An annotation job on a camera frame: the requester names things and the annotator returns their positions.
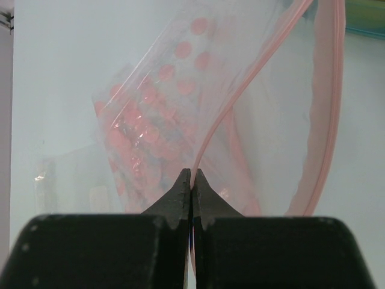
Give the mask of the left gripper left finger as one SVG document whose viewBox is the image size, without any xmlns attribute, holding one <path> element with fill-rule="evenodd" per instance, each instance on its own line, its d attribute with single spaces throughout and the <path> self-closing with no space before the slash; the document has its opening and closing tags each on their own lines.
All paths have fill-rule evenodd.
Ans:
<svg viewBox="0 0 385 289">
<path fill-rule="evenodd" d="M 44 214 L 21 230 L 2 288 L 186 288 L 189 169 L 140 214 Z"/>
</svg>

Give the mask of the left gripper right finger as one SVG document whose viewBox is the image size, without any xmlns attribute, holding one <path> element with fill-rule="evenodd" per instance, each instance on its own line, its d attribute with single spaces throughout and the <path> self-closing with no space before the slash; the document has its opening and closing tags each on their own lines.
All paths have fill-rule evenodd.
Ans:
<svg viewBox="0 0 385 289">
<path fill-rule="evenodd" d="M 197 288 L 374 288 L 349 228 L 331 217 L 246 217 L 198 171 L 191 191 Z"/>
</svg>

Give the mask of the clear zip bag pink zipper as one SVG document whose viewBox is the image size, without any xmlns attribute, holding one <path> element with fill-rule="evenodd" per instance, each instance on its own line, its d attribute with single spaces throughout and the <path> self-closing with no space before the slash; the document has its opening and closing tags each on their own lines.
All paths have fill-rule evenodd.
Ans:
<svg viewBox="0 0 385 289">
<path fill-rule="evenodd" d="M 242 215 L 311 215 L 336 141 L 345 3 L 183 1 L 160 35 L 172 22 L 198 15 L 212 17 L 217 30 L 193 165 L 184 169 L 202 171 Z M 140 61 L 125 64 L 93 98 Z M 39 164 L 38 214 L 124 212 L 98 131 L 97 121 L 95 145 Z"/>
</svg>

